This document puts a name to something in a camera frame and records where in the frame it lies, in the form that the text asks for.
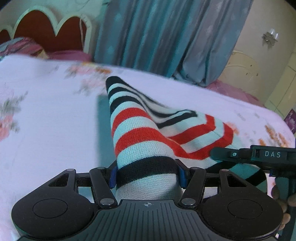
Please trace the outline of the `right hand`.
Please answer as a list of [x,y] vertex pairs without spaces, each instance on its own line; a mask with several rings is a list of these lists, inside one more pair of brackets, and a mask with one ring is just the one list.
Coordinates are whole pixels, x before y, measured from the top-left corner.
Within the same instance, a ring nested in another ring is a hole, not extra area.
[[289,223],[291,216],[287,213],[288,206],[295,207],[295,194],[288,197],[287,200],[280,199],[280,190],[277,185],[274,185],[271,190],[271,197],[281,206],[283,211],[283,219],[279,230],[283,230],[285,225]]

